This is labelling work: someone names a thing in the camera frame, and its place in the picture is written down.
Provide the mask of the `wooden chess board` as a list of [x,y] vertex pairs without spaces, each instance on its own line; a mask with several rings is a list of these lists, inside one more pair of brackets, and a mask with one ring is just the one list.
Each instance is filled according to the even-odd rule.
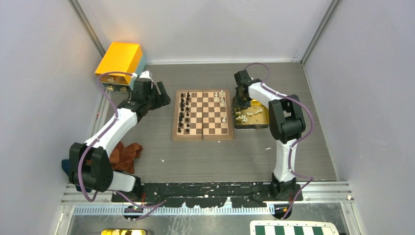
[[[221,107],[222,89],[177,90],[174,101],[172,140],[224,141],[234,138],[230,90],[224,89],[225,107]],[[218,93],[219,102],[214,101]]]

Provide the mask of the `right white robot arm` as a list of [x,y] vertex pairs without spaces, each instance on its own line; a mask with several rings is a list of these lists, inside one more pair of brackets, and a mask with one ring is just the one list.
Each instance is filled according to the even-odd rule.
[[281,94],[259,79],[253,79],[246,70],[234,74],[236,94],[234,107],[244,110],[254,99],[268,109],[269,129],[276,140],[276,166],[272,173],[271,197],[284,201],[297,186],[294,174],[296,142],[301,138],[306,125],[302,108],[296,95]]

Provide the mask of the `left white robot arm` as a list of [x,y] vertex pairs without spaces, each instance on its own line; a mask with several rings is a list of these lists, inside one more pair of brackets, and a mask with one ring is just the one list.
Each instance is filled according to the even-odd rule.
[[86,194],[88,190],[123,191],[131,202],[143,195],[137,176],[114,170],[110,155],[124,135],[136,126],[151,110],[170,104],[161,81],[155,83],[150,71],[134,73],[133,90],[129,99],[115,106],[113,117],[92,137],[75,142],[69,149],[69,182]]

